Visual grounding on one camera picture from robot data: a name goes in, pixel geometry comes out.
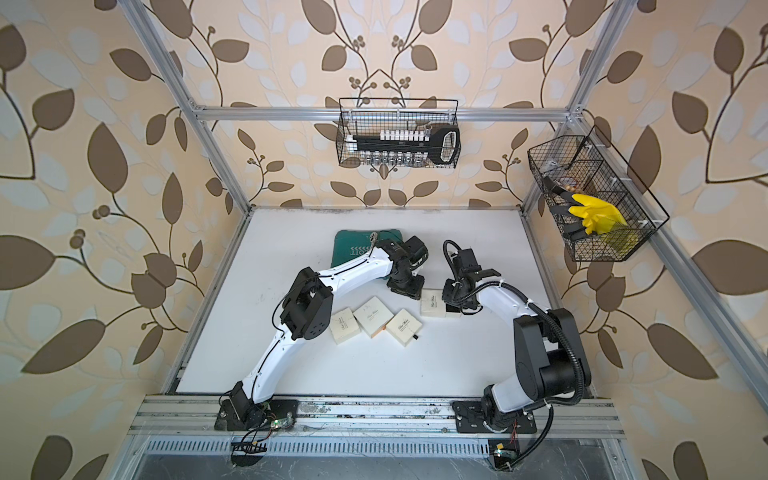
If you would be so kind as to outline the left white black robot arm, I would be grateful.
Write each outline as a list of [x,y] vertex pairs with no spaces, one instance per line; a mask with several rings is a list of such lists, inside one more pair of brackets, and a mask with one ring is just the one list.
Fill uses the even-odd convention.
[[385,279],[387,288],[401,296],[418,300],[424,277],[418,273],[429,252],[421,239],[405,241],[380,239],[362,255],[330,269],[299,271],[273,313],[276,333],[269,348],[253,369],[223,395],[221,406],[231,421],[247,428],[261,426],[268,419],[267,402],[275,394],[279,380],[299,348],[331,324],[333,301],[369,282]]

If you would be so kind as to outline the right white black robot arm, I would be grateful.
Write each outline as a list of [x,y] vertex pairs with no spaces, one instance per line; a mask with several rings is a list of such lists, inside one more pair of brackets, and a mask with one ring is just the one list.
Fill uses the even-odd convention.
[[442,252],[451,272],[442,291],[446,306],[465,315],[489,311],[513,333],[515,372],[485,388],[485,424],[500,431],[532,410],[580,403],[591,371],[573,315],[541,308],[500,272],[482,268],[470,248],[446,240]]

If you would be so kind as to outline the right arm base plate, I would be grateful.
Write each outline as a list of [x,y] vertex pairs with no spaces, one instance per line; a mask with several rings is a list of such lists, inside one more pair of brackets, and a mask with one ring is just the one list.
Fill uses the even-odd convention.
[[500,413],[481,401],[453,401],[456,430],[461,434],[533,434],[537,425],[523,410]]

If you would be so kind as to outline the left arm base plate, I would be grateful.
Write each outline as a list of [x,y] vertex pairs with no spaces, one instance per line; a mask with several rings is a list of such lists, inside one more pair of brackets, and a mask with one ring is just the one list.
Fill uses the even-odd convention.
[[245,410],[245,420],[237,415],[237,410],[229,397],[220,401],[220,410],[216,416],[216,431],[268,431],[286,430],[293,427],[297,417],[297,400],[270,400]]

